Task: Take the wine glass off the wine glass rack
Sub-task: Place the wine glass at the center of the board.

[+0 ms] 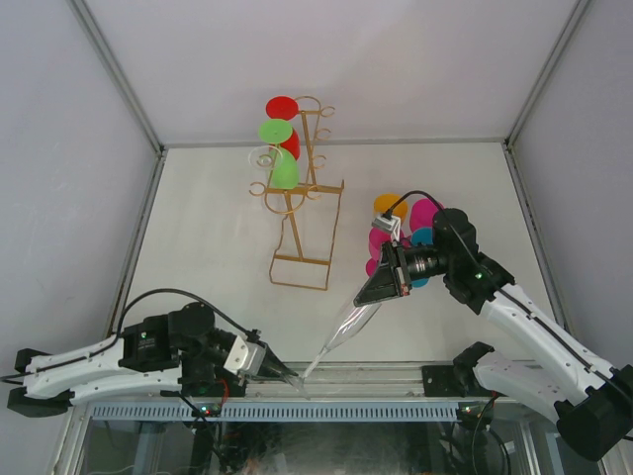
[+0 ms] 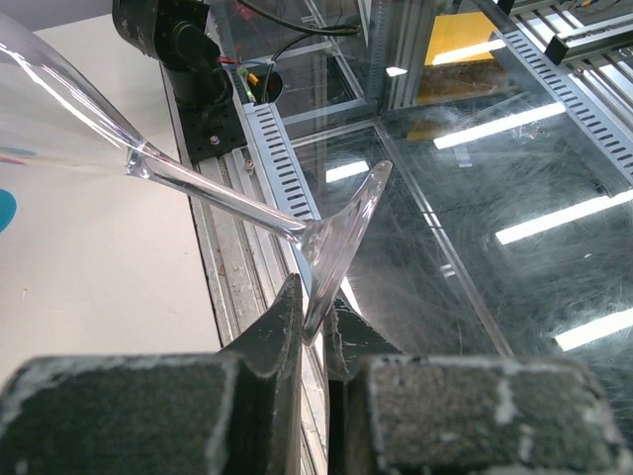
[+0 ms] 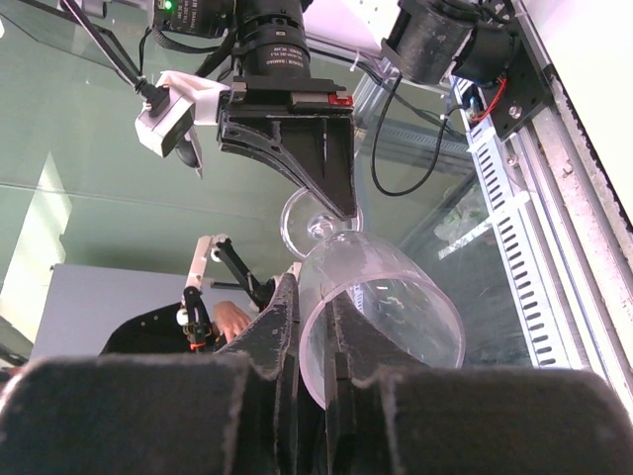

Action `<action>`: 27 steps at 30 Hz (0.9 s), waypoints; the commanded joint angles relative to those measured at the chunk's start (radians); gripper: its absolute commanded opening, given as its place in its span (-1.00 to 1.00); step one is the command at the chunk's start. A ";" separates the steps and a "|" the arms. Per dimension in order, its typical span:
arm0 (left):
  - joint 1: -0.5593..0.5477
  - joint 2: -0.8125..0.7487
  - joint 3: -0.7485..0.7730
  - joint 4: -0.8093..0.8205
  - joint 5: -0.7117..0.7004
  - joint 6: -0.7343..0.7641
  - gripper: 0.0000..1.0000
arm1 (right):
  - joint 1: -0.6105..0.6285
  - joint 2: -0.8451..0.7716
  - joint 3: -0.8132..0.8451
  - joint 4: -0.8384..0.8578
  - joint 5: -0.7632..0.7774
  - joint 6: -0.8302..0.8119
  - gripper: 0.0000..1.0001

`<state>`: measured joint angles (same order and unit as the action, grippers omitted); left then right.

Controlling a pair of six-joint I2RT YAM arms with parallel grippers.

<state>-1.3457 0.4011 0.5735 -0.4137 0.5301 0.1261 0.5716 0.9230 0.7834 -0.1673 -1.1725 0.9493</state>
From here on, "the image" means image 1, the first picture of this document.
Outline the magenta wine glass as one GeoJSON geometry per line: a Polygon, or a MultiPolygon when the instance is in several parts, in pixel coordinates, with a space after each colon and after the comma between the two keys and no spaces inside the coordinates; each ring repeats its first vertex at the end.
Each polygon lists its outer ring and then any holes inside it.
{"type": "Polygon", "coordinates": [[[365,265],[365,271],[368,276],[371,276],[375,272],[380,262],[382,244],[388,242],[390,239],[391,236],[389,234],[376,228],[372,228],[369,232],[368,250],[370,253],[370,259],[365,265]]]}
{"type": "Polygon", "coordinates": [[[411,207],[409,213],[409,230],[414,233],[422,228],[431,228],[433,217],[438,211],[438,207],[428,198],[417,200],[411,207]]]}

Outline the cyan plastic wine glass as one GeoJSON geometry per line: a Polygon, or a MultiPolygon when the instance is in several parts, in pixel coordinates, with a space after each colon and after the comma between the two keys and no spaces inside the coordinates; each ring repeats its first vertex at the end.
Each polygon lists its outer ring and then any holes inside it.
{"type": "MultiPolygon", "coordinates": [[[[413,246],[419,244],[433,244],[432,228],[419,228],[415,230],[409,237],[409,241],[413,246]]],[[[428,283],[428,278],[420,278],[411,282],[413,288],[421,288],[428,283]]]]}

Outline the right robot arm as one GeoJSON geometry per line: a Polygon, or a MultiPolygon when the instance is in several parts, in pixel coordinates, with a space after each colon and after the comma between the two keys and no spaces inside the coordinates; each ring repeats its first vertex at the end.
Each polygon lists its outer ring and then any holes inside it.
{"type": "Polygon", "coordinates": [[[632,367],[615,367],[548,318],[498,262],[480,252],[477,232],[459,209],[438,210],[430,244],[384,243],[357,307],[408,295],[412,283],[442,276],[449,294],[502,330],[538,364],[511,362],[477,341],[453,361],[463,393],[507,396],[553,423],[578,455],[598,461],[632,430],[632,367]]]}

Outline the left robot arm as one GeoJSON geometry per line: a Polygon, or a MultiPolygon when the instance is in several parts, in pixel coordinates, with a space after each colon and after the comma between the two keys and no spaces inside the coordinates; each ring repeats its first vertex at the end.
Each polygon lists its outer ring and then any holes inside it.
{"type": "Polygon", "coordinates": [[[265,342],[219,329],[216,315],[204,303],[190,303],[62,354],[23,348],[7,407],[27,418],[48,418],[118,396],[226,399],[243,395],[240,386],[248,380],[297,380],[265,342]]]}

